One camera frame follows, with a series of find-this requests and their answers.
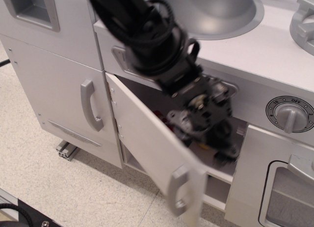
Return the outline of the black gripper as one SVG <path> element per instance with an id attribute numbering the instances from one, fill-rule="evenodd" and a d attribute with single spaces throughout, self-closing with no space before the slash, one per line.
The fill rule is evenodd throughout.
<path id="1" fill-rule="evenodd" d="M 239 157 L 236 145 L 236 130 L 228 120 L 223 120 L 212 127 L 196 129 L 188 111 L 171 110 L 167 114 L 175 135 L 187 146 L 192 142 L 203 149 L 216 151 L 215 157 L 222 162 L 234 162 Z"/>

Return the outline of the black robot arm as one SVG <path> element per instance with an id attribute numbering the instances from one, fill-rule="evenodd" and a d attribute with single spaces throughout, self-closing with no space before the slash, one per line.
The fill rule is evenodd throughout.
<path id="1" fill-rule="evenodd" d="M 196 63 L 200 45 L 176 23 L 165 0 L 90 0 L 109 32 L 125 46 L 129 66 L 154 81 L 176 109 L 167 114 L 174 133 L 184 142 L 216 150 L 234 161 L 231 96 L 233 86 L 203 75 Z"/>

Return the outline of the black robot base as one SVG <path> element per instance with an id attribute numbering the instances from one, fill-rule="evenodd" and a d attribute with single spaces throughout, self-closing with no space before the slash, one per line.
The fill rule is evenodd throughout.
<path id="1" fill-rule="evenodd" d="M 0 189 L 0 213 L 7 218 L 0 221 L 1 227 L 62 226 L 4 189 Z"/>

